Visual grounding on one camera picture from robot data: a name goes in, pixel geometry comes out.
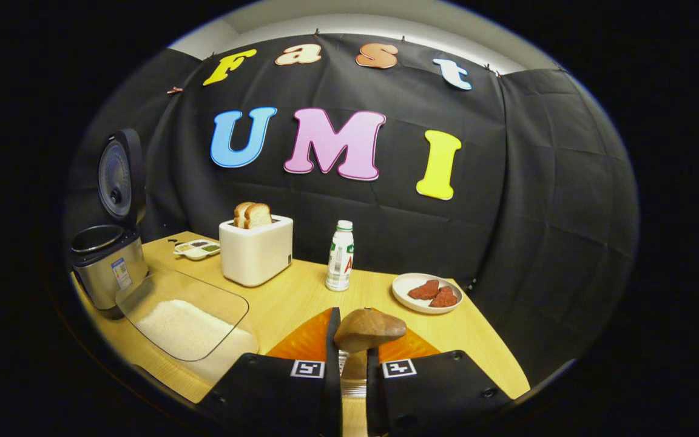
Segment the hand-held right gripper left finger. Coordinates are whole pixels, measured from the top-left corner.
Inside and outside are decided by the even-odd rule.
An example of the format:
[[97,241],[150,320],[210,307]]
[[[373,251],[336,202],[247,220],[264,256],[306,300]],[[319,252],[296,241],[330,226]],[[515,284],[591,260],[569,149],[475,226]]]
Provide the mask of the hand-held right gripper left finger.
[[340,310],[320,313],[318,359],[244,353],[197,404],[219,436],[341,436]]

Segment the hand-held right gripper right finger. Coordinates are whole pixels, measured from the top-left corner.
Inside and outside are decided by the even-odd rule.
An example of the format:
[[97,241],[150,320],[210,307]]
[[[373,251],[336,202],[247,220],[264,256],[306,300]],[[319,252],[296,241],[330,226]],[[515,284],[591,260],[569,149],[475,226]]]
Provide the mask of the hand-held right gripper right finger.
[[413,329],[369,351],[370,435],[447,436],[466,423],[488,421],[510,404],[466,351],[439,348]]

